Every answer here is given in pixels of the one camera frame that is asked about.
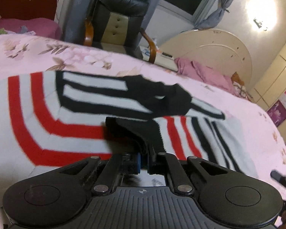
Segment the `cream bedside table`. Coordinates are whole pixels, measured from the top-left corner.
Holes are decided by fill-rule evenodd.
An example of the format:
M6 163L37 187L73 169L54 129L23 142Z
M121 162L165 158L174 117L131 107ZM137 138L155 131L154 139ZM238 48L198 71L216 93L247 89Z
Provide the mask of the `cream bedside table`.
M148 61L150 57L150 51L148 48L140 46L140 51L142 53L142 57L144 61ZM169 69L171 71L177 72L178 66L174 62L174 58L164 56L162 53L157 52L156 58L155 58L155 65L158 65L160 67Z

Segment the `glowing wall lamp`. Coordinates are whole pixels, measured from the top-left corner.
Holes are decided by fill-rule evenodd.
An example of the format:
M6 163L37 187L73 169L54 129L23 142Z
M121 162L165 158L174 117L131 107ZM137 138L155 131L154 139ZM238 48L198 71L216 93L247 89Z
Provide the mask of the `glowing wall lamp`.
M245 10L255 31L271 31L277 24L275 0L247 0Z

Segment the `cream round headboard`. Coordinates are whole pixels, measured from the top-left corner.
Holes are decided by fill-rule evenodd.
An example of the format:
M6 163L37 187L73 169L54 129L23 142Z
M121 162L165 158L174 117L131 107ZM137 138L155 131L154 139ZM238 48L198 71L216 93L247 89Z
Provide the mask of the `cream round headboard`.
M182 57L211 67L226 76L235 72L249 86L252 59L245 44L225 30L191 30L167 40L160 50L175 58Z

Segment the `striped white red black shirt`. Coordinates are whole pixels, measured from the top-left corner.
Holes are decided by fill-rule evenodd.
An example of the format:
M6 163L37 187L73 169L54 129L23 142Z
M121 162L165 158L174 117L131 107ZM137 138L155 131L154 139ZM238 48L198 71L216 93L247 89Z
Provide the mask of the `striped white red black shirt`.
M178 84L45 71L0 81L0 207L13 183L89 156L194 155L257 177L241 122Z

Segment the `grey-blue tied right curtain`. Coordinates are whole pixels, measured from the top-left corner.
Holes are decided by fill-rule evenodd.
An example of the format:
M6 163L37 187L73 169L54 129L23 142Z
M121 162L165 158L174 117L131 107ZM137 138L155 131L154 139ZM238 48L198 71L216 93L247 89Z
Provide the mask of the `grey-blue tied right curtain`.
M228 8L233 1L234 0L218 0L218 8L206 19L194 26L194 30L208 30L215 28L223 19L225 12L228 12Z

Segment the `magenta pillow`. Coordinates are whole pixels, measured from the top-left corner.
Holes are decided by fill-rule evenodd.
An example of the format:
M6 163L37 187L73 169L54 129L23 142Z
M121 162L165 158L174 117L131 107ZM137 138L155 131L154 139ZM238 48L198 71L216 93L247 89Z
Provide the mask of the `magenta pillow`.
M32 20L0 19L0 29L20 33L21 27L25 26L28 31L34 31L37 36L61 39L62 30L58 23L46 18Z

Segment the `crumpled pink blanket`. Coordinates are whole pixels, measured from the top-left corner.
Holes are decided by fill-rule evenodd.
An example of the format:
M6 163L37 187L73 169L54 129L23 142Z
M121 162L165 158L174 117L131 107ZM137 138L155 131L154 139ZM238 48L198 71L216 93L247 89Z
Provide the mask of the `crumpled pink blanket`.
M178 67L177 74L190 77L196 81L222 89L234 96L250 101L245 83L237 72L232 76L226 76L208 66L187 58L176 58L174 63Z

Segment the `pink floral bed sheet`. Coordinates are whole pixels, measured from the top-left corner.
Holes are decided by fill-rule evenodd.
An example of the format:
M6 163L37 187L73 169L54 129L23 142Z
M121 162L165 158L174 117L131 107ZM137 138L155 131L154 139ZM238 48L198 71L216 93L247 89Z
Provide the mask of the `pink floral bed sheet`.
M258 105L131 56L50 38L0 35L0 81L45 71L106 77L143 76L178 84L241 122L257 177L206 159L167 153L163 174L150 175L148 153L89 156L27 177L2 196L0 228L286 228L286 145ZM123 154L140 153L140 174L123 173Z

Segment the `cream wardrobe with purple posters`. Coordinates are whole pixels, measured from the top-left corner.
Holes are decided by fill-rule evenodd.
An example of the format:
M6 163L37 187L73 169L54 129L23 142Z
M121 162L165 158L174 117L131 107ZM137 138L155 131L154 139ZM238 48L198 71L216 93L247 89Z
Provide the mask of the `cream wardrobe with purple posters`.
M250 90L266 111L286 145L286 42L257 84Z

